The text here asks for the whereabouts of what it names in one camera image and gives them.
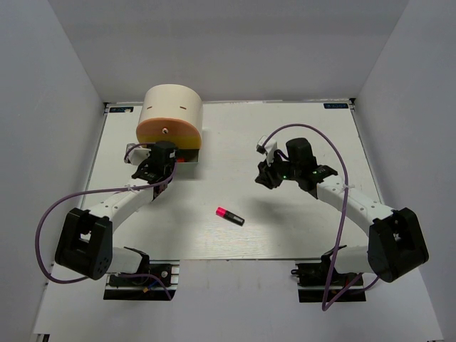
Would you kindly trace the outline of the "blue corner sticker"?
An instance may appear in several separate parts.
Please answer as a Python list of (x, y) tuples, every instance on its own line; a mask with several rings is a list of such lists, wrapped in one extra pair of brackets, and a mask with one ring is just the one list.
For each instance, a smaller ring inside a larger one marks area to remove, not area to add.
[(325, 109), (349, 109), (347, 103), (324, 103)]
[(134, 107), (126, 106), (126, 107), (110, 107), (110, 113), (131, 113), (134, 111)]

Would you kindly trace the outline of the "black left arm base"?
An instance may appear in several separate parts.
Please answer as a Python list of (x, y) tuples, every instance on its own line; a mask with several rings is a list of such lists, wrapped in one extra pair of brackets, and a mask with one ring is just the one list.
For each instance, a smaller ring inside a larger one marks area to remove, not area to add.
[(152, 276), (109, 275), (103, 299), (107, 301), (170, 301), (177, 291), (179, 261), (151, 261), (146, 273)]

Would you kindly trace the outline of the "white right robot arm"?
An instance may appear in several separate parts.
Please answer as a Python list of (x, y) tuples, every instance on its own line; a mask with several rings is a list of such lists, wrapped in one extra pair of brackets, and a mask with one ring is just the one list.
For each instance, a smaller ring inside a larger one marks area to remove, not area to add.
[(417, 215), (407, 207), (397, 210), (376, 202), (362, 192), (349, 188), (337, 171), (320, 165), (305, 138), (286, 143), (288, 154), (278, 149), (275, 140), (261, 137), (257, 152), (265, 155), (258, 165), (256, 183), (275, 189), (285, 180), (315, 199), (329, 204), (355, 223), (367, 236), (365, 246), (341, 246), (321, 257), (322, 277), (338, 284), (347, 274), (375, 274), (391, 283), (429, 259)]

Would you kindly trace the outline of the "orange top drawer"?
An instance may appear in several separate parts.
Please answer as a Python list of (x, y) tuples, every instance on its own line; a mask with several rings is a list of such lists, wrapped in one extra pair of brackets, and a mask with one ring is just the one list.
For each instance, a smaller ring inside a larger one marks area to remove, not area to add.
[(137, 138), (146, 136), (200, 136), (199, 130), (191, 123), (174, 118), (151, 118), (142, 121), (136, 128)]

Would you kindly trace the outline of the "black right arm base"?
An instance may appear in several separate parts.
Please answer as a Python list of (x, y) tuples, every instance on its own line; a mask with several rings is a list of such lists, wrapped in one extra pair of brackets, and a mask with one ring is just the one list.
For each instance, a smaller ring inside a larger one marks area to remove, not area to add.
[[(327, 272), (323, 268), (322, 262), (295, 264), (295, 267), (291, 270), (291, 275), (297, 280), (300, 303), (321, 303), (323, 301)], [(355, 273), (339, 274), (334, 271), (328, 290), (328, 301), (353, 281), (356, 276), (357, 274)], [(366, 295), (362, 289), (363, 279), (359, 279), (336, 302), (365, 302)]]

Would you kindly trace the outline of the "yellow drawer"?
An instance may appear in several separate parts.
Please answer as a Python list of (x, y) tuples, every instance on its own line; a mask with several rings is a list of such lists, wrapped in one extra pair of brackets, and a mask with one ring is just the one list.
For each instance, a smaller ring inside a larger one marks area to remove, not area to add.
[(202, 145), (202, 139), (199, 135), (137, 135), (137, 139), (139, 143), (168, 141), (174, 143), (181, 150), (198, 150)]

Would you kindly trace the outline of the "blue left corner sticker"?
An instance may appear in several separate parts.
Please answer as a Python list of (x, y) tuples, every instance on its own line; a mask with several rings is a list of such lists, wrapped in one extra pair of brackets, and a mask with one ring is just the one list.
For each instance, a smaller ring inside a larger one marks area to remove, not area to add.
[(126, 107), (110, 107), (110, 113), (131, 113), (134, 111), (134, 107), (126, 106)]

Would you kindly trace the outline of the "blue right corner sticker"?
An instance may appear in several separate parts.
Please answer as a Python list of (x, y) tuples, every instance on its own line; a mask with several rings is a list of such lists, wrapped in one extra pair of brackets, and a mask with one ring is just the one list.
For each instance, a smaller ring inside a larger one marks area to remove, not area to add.
[(349, 109), (347, 103), (324, 103), (325, 109)]

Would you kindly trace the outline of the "pale green bottom drawer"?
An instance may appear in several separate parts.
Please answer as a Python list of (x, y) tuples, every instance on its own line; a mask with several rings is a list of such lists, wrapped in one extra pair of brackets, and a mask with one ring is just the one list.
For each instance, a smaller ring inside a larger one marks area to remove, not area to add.
[(199, 149), (179, 149), (176, 152), (176, 158), (183, 157), (184, 163), (178, 163), (180, 165), (196, 165), (199, 162)]

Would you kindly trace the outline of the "pink cap black highlighter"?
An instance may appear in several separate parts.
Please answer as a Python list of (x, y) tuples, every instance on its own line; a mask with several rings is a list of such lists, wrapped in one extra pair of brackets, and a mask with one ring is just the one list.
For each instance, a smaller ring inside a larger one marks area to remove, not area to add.
[(245, 220), (243, 218), (222, 207), (218, 207), (215, 213), (218, 217), (221, 217), (233, 224), (239, 225), (240, 227), (242, 227), (245, 223)]

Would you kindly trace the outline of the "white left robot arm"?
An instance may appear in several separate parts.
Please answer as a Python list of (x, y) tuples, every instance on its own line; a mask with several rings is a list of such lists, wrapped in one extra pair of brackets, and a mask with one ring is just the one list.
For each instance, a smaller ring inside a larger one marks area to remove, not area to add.
[(116, 229), (167, 188), (177, 170), (177, 147), (153, 143), (125, 187), (88, 209), (72, 209), (65, 218), (55, 262), (92, 280), (105, 274), (126, 274), (134, 284), (150, 278), (149, 256), (139, 250), (114, 247)]

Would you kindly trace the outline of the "cream round drawer cabinet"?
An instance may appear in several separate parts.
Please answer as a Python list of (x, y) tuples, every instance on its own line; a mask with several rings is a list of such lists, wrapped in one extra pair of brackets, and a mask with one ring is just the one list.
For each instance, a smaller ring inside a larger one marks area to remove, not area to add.
[(146, 94), (138, 124), (151, 118), (174, 118), (193, 124), (202, 138), (203, 104), (191, 88), (177, 84), (152, 87)]

